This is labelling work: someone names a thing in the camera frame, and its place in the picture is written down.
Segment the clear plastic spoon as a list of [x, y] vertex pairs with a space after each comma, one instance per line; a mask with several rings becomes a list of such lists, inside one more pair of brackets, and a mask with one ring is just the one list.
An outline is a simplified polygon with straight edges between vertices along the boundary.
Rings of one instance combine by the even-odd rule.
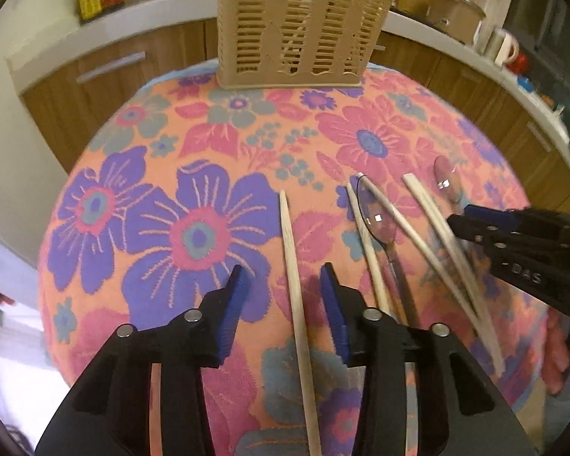
[[358, 176], [356, 196], [361, 216], [369, 233], [383, 248], [391, 276], [401, 299], [405, 320], [412, 327], [420, 326], [420, 319], [404, 268], [395, 249], [397, 224], [387, 212], [384, 205], [369, 189], [369, 179], [365, 175]]
[[439, 155], [434, 161], [437, 190], [450, 203], [456, 214], [463, 212], [463, 187], [459, 173], [448, 158]]

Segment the white electric kettle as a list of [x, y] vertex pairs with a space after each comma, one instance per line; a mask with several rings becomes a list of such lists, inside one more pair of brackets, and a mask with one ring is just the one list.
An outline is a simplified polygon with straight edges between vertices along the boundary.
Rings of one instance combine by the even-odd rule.
[[505, 29], [495, 28], [490, 34], [483, 56], [502, 67], [514, 62], [519, 52], [518, 40]]

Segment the beige rice cooker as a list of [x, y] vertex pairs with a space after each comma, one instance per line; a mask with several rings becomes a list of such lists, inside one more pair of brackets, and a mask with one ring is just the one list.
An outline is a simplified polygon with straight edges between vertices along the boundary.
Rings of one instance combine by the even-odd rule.
[[486, 13], [473, 0], [430, 0], [426, 23], [462, 44], [472, 46]]

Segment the floral table cloth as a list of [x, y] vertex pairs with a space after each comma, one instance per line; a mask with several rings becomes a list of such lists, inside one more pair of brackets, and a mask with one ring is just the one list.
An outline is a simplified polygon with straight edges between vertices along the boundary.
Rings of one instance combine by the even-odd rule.
[[70, 384], [40, 455], [531, 455], [558, 359], [544, 175], [397, 71], [160, 80], [85, 147], [40, 254]]

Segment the wooden base cabinets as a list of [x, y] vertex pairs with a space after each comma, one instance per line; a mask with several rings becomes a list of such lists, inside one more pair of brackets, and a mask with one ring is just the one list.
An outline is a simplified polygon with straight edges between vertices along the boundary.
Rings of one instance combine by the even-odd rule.
[[[164, 27], [87, 52], [17, 89], [44, 140], [70, 171], [95, 132], [140, 87], [217, 55], [208, 19]], [[500, 150], [532, 205], [570, 213], [570, 153], [558, 116], [516, 75], [439, 34], [430, 44], [381, 33], [374, 63], [456, 107]]]

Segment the beige slotted utensil basket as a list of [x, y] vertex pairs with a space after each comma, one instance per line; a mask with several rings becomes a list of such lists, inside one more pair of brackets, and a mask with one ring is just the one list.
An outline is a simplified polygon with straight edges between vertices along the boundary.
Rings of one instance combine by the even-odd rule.
[[392, 0], [217, 0], [226, 90], [356, 87]]

